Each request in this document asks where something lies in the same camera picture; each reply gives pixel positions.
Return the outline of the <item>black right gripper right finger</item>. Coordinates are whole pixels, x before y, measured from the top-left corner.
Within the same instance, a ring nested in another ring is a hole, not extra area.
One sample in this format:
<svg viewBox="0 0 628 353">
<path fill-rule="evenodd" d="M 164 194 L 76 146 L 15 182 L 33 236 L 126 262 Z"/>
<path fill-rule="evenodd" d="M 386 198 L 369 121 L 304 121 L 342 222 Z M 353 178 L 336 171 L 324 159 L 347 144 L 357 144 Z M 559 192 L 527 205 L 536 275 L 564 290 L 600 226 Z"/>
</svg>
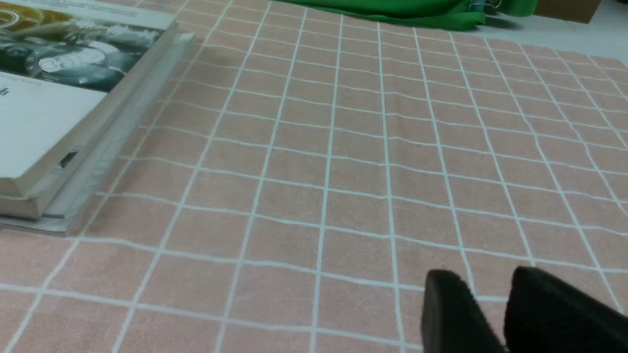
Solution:
<svg viewBox="0 0 628 353">
<path fill-rule="evenodd" d="M 536 267 L 512 274 L 505 309 L 511 353 L 625 353 L 625 315 Z"/>
</svg>

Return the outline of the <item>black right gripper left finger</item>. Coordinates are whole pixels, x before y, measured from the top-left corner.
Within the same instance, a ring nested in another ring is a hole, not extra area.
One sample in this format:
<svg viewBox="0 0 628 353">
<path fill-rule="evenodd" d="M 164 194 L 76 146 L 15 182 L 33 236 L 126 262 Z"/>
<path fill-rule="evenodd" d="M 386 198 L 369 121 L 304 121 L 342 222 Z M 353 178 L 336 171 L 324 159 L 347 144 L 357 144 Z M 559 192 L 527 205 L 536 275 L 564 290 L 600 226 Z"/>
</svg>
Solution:
<svg viewBox="0 0 628 353">
<path fill-rule="evenodd" d="M 469 287 L 456 273 L 430 270 L 421 315 L 426 353 L 504 353 Z"/>
</svg>

